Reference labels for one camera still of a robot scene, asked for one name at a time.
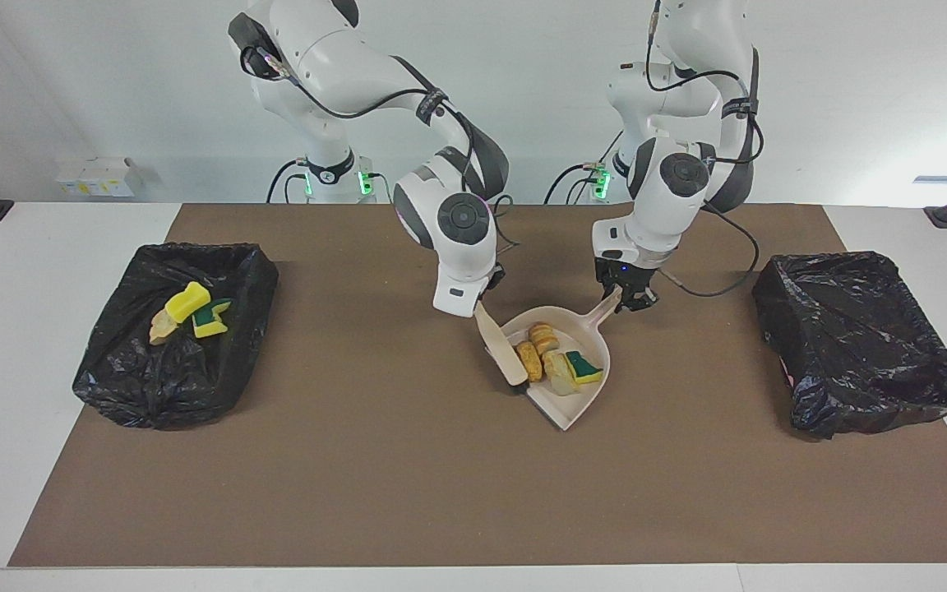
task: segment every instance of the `green indicator light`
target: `green indicator light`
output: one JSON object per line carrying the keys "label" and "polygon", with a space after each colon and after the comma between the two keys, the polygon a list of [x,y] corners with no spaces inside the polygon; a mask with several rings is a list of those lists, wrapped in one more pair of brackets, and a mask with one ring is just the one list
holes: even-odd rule
{"label": "green indicator light", "polygon": [[365,173],[357,173],[357,176],[360,177],[360,191],[364,195],[371,195],[373,191],[372,180],[368,179]]}
{"label": "green indicator light", "polygon": [[608,184],[612,181],[612,173],[605,171],[605,169],[598,169],[598,179],[597,187],[594,187],[594,198],[605,200],[606,195],[608,195]]}

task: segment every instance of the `yellow sponge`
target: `yellow sponge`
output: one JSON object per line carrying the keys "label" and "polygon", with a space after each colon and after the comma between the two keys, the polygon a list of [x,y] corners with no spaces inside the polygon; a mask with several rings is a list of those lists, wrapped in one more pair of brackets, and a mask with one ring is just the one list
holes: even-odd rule
{"label": "yellow sponge", "polygon": [[195,311],[200,310],[210,304],[210,292],[207,288],[197,284],[195,281],[189,282],[184,292],[174,296],[166,303],[166,314],[170,315],[173,322],[182,323],[189,318]]}
{"label": "yellow sponge", "polygon": [[232,300],[223,298],[196,311],[192,315],[192,334],[196,335],[196,339],[203,340],[204,337],[214,337],[228,331],[229,328],[221,321],[221,314],[229,310],[232,304]]}

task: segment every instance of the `dustpan handle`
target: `dustpan handle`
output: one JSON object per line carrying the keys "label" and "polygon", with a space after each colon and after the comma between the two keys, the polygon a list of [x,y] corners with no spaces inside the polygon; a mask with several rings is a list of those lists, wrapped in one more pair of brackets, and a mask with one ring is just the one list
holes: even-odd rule
{"label": "dustpan handle", "polygon": [[605,322],[613,314],[616,314],[616,307],[620,306],[620,299],[623,298],[623,289],[616,288],[609,294],[593,311],[584,315],[584,320],[591,329],[597,329],[601,323]]}

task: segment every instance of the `dustpan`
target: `dustpan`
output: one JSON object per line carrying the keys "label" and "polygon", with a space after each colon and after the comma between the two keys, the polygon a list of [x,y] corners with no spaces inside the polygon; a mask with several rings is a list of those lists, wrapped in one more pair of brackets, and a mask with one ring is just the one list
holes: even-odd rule
{"label": "dustpan", "polygon": [[603,370],[601,382],[581,385],[578,392],[567,396],[559,396],[553,392],[548,379],[531,383],[529,399],[562,431],[571,428],[587,411],[608,380],[612,356],[609,355],[608,345],[605,344],[600,327],[605,319],[615,313],[621,292],[623,291],[616,289],[585,315],[575,314],[566,308],[533,308],[502,327],[510,345],[516,346],[529,339],[529,327],[537,322],[545,322],[555,330],[562,352],[579,351],[589,363]]}

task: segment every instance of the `sponge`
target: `sponge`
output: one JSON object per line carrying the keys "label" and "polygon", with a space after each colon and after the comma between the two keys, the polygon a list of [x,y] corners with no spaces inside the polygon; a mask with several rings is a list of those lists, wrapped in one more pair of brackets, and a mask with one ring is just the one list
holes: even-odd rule
{"label": "sponge", "polygon": [[233,306],[233,301],[222,298],[196,311],[196,314],[192,315],[192,334],[196,335],[196,339],[203,340],[204,337],[213,337],[228,331],[229,328],[221,321],[221,314],[229,310],[230,306]]}
{"label": "sponge", "polygon": [[568,352],[565,354],[565,361],[568,363],[569,370],[572,371],[572,377],[575,378],[576,385],[601,382],[603,371],[591,366],[589,361],[583,359],[582,353]]}
{"label": "sponge", "polygon": [[200,310],[210,303],[210,292],[207,288],[197,284],[195,281],[189,282],[184,292],[174,296],[166,303],[166,314],[173,318],[173,322],[182,323],[189,318],[195,311]]}

